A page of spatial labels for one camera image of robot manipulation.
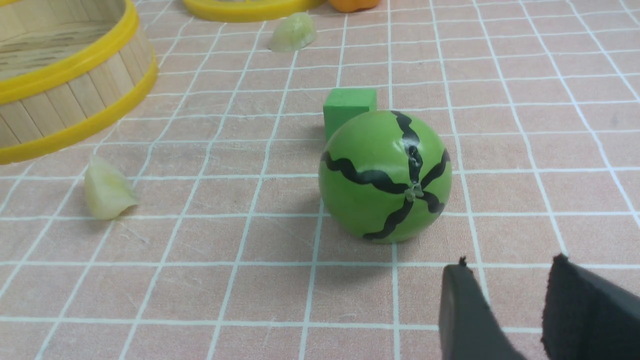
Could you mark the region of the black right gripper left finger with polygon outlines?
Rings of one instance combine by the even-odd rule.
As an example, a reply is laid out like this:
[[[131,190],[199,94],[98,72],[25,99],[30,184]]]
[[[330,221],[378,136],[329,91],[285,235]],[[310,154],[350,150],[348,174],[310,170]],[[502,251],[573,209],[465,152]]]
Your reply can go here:
[[[464,257],[442,271],[439,339],[444,360],[525,359],[499,326]]]

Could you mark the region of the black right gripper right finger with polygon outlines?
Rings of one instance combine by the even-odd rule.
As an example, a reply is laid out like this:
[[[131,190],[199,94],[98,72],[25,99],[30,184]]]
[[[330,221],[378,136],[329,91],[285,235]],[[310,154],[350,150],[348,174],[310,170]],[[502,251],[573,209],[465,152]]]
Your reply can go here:
[[[560,253],[548,277],[542,345],[551,360],[637,360],[640,299]]]

